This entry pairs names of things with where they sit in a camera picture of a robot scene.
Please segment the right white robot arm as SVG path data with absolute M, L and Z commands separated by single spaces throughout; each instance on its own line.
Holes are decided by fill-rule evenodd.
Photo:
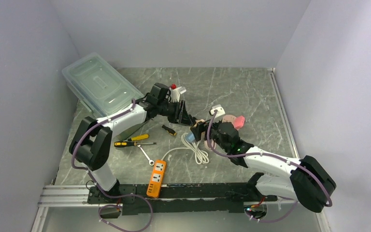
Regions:
M 289 158 L 265 151 L 240 138 L 230 122 L 199 122 L 191 127 L 196 141 L 212 141 L 233 164 L 258 169 L 247 182 L 247 195 L 253 201 L 274 195 L 298 201 L 306 209 L 320 213 L 333 205 L 335 181 L 312 156 Z

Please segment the pink plug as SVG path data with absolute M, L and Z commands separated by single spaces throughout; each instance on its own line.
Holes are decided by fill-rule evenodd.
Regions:
M 245 124 L 245 117 L 244 116 L 236 117 L 232 124 L 236 130 L 240 130 Z

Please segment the blue plug adapter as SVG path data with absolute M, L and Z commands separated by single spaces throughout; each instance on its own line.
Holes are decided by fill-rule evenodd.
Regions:
M 195 141 L 195 137 L 193 135 L 193 133 L 188 133 L 185 135 L 185 140 L 188 142 L 188 143 L 193 143 Z

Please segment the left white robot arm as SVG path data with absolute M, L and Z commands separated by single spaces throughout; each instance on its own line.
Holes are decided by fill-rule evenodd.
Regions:
M 88 173 L 107 203 L 115 202 L 120 194 L 120 183 L 107 163 L 112 139 L 156 116 L 164 116 L 170 123 L 183 126 L 196 122 L 187 112 L 185 101 L 162 83 L 155 83 L 144 97 L 132 100 L 129 106 L 113 115 L 97 119 L 87 116 L 81 121 L 69 147 L 71 165 Z

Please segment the pink round socket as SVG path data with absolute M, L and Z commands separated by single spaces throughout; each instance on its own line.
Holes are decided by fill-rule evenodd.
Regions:
M 222 118 L 222 122 L 230 122 L 233 123 L 237 117 L 233 115 L 224 115 Z

